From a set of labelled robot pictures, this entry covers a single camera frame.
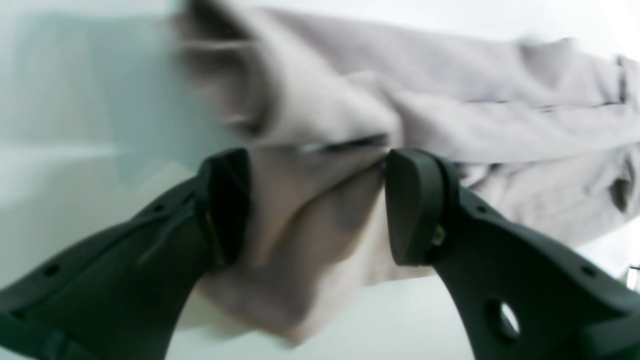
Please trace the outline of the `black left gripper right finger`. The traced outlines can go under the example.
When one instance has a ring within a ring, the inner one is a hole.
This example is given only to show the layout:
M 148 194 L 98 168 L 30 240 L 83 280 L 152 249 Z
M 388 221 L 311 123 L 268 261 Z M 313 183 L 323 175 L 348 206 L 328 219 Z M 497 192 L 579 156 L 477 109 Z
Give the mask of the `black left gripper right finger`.
M 477 360 L 637 360 L 640 298 L 571 248 L 461 187 L 452 163 L 385 160 L 391 254 L 446 285 Z

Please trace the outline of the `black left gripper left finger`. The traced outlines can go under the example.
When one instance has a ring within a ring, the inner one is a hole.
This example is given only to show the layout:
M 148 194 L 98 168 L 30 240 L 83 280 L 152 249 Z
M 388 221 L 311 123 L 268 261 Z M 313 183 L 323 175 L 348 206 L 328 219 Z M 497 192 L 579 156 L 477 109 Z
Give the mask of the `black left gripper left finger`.
M 36 360 L 163 360 L 194 285 L 242 252 L 250 156 L 233 148 L 128 221 L 1 291 L 1 346 Z

